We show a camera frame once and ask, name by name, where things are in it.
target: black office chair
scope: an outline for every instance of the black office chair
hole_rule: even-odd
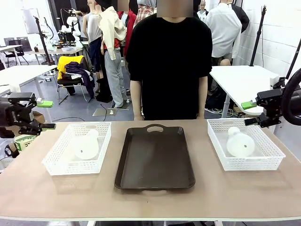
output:
[[[10,46],[21,45],[21,40],[11,40],[11,41],[8,42],[8,44]],[[23,51],[22,47],[21,46],[20,47],[16,47],[15,49],[16,49],[18,57],[22,57],[25,60],[25,58],[24,58],[24,51]],[[15,52],[10,51],[10,54],[6,54],[6,53],[4,53],[4,54],[5,54],[5,57],[8,59],[8,67],[9,67],[9,59],[12,58],[12,57],[15,58],[16,65],[17,65],[17,57],[15,55]]]

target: light stand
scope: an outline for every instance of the light stand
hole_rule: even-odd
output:
[[[44,41],[44,38],[45,38],[45,35],[43,34],[42,30],[41,30],[41,27],[40,27],[40,21],[37,17],[34,17],[36,19],[36,23],[37,23],[37,26],[38,26],[38,30],[39,30],[39,34],[40,34],[40,38],[41,38],[41,41],[42,41],[42,45],[43,45],[43,49],[45,51],[45,55],[46,55],[46,60],[48,62],[48,65],[52,65],[53,63],[51,63],[50,61],[50,58],[49,58],[49,54],[48,54],[48,51],[47,51],[47,48],[46,48],[46,44],[45,44],[45,41]]]
[[[259,29],[258,29],[258,32],[257,32],[257,37],[256,37],[256,42],[255,42],[255,46],[254,46],[254,51],[253,51],[253,55],[252,55],[250,67],[254,66],[255,55],[256,55],[256,51],[257,51],[259,39],[260,39],[260,36],[261,36],[261,30],[262,30],[262,26],[263,26],[263,20],[264,20],[264,16],[265,16],[265,12],[266,11],[267,11],[266,6],[263,6],[263,9],[262,9],[262,12],[261,12],[261,21],[260,21]]]
[[[297,51],[295,53],[295,56],[293,58],[293,61],[292,61],[292,64],[290,66],[290,69],[288,70],[288,73],[286,75],[286,79],[289,79],[290,78],[290,75],[292,73],[292,70],[293,70],[293,67],[295,66],[295,63],[296,63],[296,60],[297,60],[297,57],[298,57],[298,54],[299,54],[299,51],[300,51],[300,47],[301,47],[301,39],[300,39],[300,42],[299,42],[299,45],[297,47]]]

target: chair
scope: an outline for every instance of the chair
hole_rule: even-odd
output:
[[[21,45],[21,40],[10,40],[8,42],[8,44],[10,46]],[[15,49],[16,49],[16,52],[17,52],[17,56],[18,57],[22,57],[25,60],[25,58],[24,58],[24,51],[23,51],[22,47],[21,46],[20,47],[16,47]],[[5,57],[8,59],[8,67],[9,67],[9,59],[12,58],[12,57],[15,58],[16,65],[17,65],[17,57],[15,55],[15,52],[10,51],[10,54],[6,54],[6,53],[4,53],[4,54],[5,54]]]
[[[83,64],[83,69],[89,71],[91,73],[90,76],[93,77],[93,73],[92,73],[91,68],[89,67],[89,64],[87,63],[87,60],[85,57],[82,58],[80,63]],[[91,101],[91,99],[89,101],[87,101],[87,99],[85,97],[84,90],[83,90],[84,83],[81,78],[74,79],[74,80],[59,79],[59,80],[57,80],[57,86],[58,86],[58,100],[59,100],[58,104],[59,105],[68,97],[69,93],[71,96],[73,96],[73,94],[75,93],[74,87],[76,87],[76,86],[80,86],[85,101],[88,103]],[[67,88],[67,90],[68,90],[67,95],[63,99],[61,99],[61,97],[60,97],[60,88]]]

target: tray handle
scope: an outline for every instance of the tray handle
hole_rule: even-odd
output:
[[[163,125],[161,125],[161,124],[151,124],[151,125],[148,125],[148,126],[144,127],[144,129],[146,129],[146,130],[148,131],[148,129],[151,128],[151,127],[160,127],[160,128],[163,129],[163,131],[164,131],[165,129],[167,129],[166,126],[163,126]]]

